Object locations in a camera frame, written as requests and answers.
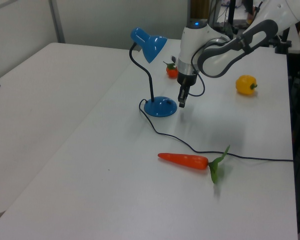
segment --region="toy carrot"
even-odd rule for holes
[[[226,148],[225,152],[222,156],[214,159],[214,161],[209,163],[209,160],[204,156],[198,155],[187,155],[187,154],[177,154],[177,153],[159,153],[158,157],[174,162],[175,164],[183,165],[186,167],[194,168],[194,169],[206,169],[207,166],[210,167],[212,182],[215,184],[218,176],[217,169],[219,163],[224,159],[225,155],[228,153],[230,145]]]

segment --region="lamp neck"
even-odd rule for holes
[[[133,45],[132,45],[132,47],[130,48],[129,56],[130,56],[131,61],[132,61],[135,65],[137,65],[139,68],[141,68],[143,71],[145,71],[145,72],[148,74],[148,76],[149,76],[149,83],[150,83],[151,102],[154,102],[153,84],[152,84],[152,77],[151,77],[151,75],[150,75],[150,72],[149,72],[146,68],[144,68],[143,66],[141,66],[139,63],[137,63],[137,62],[134,60],[133,56],[132,56],[132,51],[133,51],[133,49],[135,48],[136,45],[137,45],[137,43],[134,42]]]

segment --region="yellow bell pepper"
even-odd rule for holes
[[[245,95],[253,94],[257,86],[255,77],[251,75],[242,75],[236,80],[237,91]]]

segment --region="plastic vegetable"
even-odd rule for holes
[[[207,166],[210,167],[212,182],[215,184],[217,182],[217,170],[219,163],[224,159],[225,155],[228,153],[230,145],[226,148],[222,156],[214,159],[214,161],[209,163],[209,160],[204,156],[198,155],[187,155],[187,154],[177,154],[177,153],[159,153],[158,157],[173,162],[175,164],[183,165],[186,167],[204,170]]]
[[[166,64],[166,73],[168,74],[169,78],[177,78],[179,71],[177,67],[175,67],[175,63],[164,63]]]
[[[255,77],[251,75],[242,75],[236,80],[237,91],[245,95],[253,94],[257,86]]]

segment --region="orange carrot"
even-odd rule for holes
[[[203,170],[206,169],[209,164],[209,160],[206,157],[197,155],[159,153],[158,157],[166,161],[174,162],[175,164],[180,164],[194,169]]]

